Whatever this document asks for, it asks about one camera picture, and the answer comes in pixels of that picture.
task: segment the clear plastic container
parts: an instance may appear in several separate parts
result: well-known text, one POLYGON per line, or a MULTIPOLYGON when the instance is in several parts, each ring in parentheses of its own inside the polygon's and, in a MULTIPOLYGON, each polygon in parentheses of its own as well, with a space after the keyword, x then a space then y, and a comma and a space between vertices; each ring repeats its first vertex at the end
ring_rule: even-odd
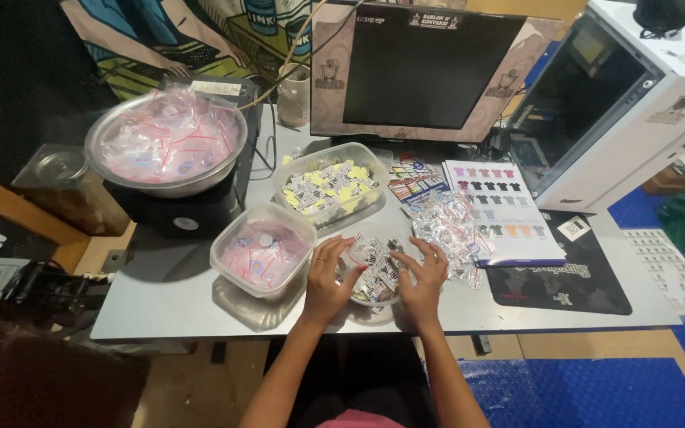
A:
POLYGON ((316 239, 316 229, 296 212, 273 202, 259 203, 215 238, 210 266, 252 296, 279 297, 308 261, 316 239), (243 259, 246 252, 249 256, 243 259), (267 271, 271 278, 263 278, 267 271))
MULTIPOLYGON (((404 254, 410 256, 411 258, 414 258, 414 260, 420 260, 419 249, 411 245, 409 239, 402 236, 395 229, 392 229, 379 223, 359 222, 342 231, 341 235, 343 236, 343 239, 348 239, 355 237, 357 233, 360 233, 364 236, 364 238, 367 239, 372 239, 375 237, 379 238, 380 241, 382 241, 383 243, 387 243, 387 241, 390 239, 395 239, 398 245, 404 248, 404 254)), ((348 271, 356 266, 356 261, 350 258, 350 255, 347 250, 343 251, 342 254, 340 254, 340 258, 342 258, 342 261, 346 264, 348 268, 345 272, 345 274, 347 275, 348 271)), ((411 283, 414 284, 416 282, 414 274, 411 271, 409 271, 409 275, 411 276, 411 283)), ((382 302, 367 302, 364 300, 359 300, 358 298, 355 298, 353 296, 350 296, 350 299, 358 303, 359 305, 368 306, 370 308, 379 308, 382 306, 390 306, 400 301, 400 290, 396 291, 395 296, 393 296, 393 298, 389 300, 383 300, 382 302)))
POLYGON ((385 168, 377 156, 366 148, 366 146, 357 142, 348 142, 336 147, 317 151, 316 153, 311 153, 310 155, 303 156, 296 160, 291 160, 274 171, 272 180, 274 181, 274 188, 276 189, 276 200, 279 201, 283 207, 298 213, 299 216, 307 219, 312 225, 320 228, 375 203, 377 198, 382 194, 382 191, 387 189, 387 184, 390 182, 390 172, 385 168), (330 165, 347 160, 352 160, 353 164, 357 167, 364 167, 371 171, 371 178, 377 181, 379 185, 371 190, 362 192, 345 202, 340 202, 337 205, 330 206, 312 214, 301 214, 296 212, 287 202, 287 199, 285 199, 284 193, 281 192, 282 188, 289 183, 290 179, 293 177, 305 174, 311 170, 324 169, 330 165))

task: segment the black mouse pad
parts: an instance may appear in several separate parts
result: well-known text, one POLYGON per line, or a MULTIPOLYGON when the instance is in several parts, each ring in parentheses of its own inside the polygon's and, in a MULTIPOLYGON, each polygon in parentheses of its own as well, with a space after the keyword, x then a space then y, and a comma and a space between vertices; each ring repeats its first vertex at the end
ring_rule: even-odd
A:
POLYGON ((541 212, 557 244, 567 253, 567 264, 555 268, 486 269, 496 302, 523 308, 630 315, 633 309, 594 232, 589 229, 570 241, 557 229, 575 216, 587 225, 583 214, 543 209, 541 212))

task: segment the computer monitor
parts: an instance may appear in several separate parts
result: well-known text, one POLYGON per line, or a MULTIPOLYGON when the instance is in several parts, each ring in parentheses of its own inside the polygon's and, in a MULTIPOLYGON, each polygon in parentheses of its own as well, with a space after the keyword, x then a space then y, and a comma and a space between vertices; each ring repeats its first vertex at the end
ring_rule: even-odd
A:
POLYGON ((354 5, 325 4, 314 15, 312 46, 324 44, 311 66, 314 135, 480 142, 563 25, 519 15, 354 5))

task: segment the gray desk surface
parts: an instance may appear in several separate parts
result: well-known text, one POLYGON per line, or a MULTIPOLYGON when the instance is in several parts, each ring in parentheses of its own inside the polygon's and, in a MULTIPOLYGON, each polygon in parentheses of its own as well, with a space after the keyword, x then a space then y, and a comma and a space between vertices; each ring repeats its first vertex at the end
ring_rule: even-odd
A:
MULTIPOLYGON (((308 127, 300 132, 277 126, 277 151, 281 157, 312 141, 308 127)), ((259 148, 266 152, 271 134, 271 114, 265 111, 259 148)), ((268 170, 255 157, 247 206, 273 196, 271 180, 258 180, 268 170)), ((410 224, 395 195, 385 190, 377 204, 319 230, 320 240, 354 222, 388 224, 410 235, 410 224)), ((536 331, 619 330, 681 323, 638 256, 607 212, 589 218, 595 236, 633 307, 628 316, 500 306, 494 302, 484 279, 478 289, 447 281, 438 313, 448 334, 502 334, 536 331)), ((91 332, 94 340, 132 341, 157 338, 270 336, 287 334, 303 309, 304 278, 278 302, 247 295, 221 278, 209 266, 212 240, 171 241, 143 225, 132 237, 135 255, 116 275, 109 295, 91 332)), ((327 333, 376 333, 408 331, 400 308, 372 312, 350 302, 327 333)))

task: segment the metal bowl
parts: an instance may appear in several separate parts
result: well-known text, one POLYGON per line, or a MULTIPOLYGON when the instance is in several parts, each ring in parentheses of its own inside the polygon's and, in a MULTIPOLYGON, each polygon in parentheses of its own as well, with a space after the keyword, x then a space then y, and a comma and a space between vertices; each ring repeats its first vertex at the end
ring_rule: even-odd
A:
MULTIPOLYGON (((165 91, 157 95, 158 99, 162 97, 172 96, 165 91)), ((234 104, 224 100, 221 97, 206 94, 208 101, 212 104, 222 107, 234 108, 234 104)), ((118 116, 128 110, 139 108, 145 103, 152 101, 153 93, 136 97, 124 103, 115 106, 95 122, 89 133, 86 135, 84 142, 84 153, 86 154, 86 161, 89 166, 98 172, 105 180, 109 180, 119 186, 130 187, 131 189, 141 190, 144 193, 161 198, 183 198, 196 195, 220 183, 234 168, 237 162, 237 156, 244 148, 245 140, 247 140, 247 122, 241 111, 235 109, 235 122, 240 124, 240 132, 237 134, 237 144, 233 147, 232 152, 220 164, 216 164, 213 168, 198 174, 194 177, 186 178, 180 181, 173 181, 170 183, 141 183, 138 181, 128 180, 115 174, 102 160, 101 146, 103 141, 109 141, 115 138, 120 131, 121 121, 118 116)))

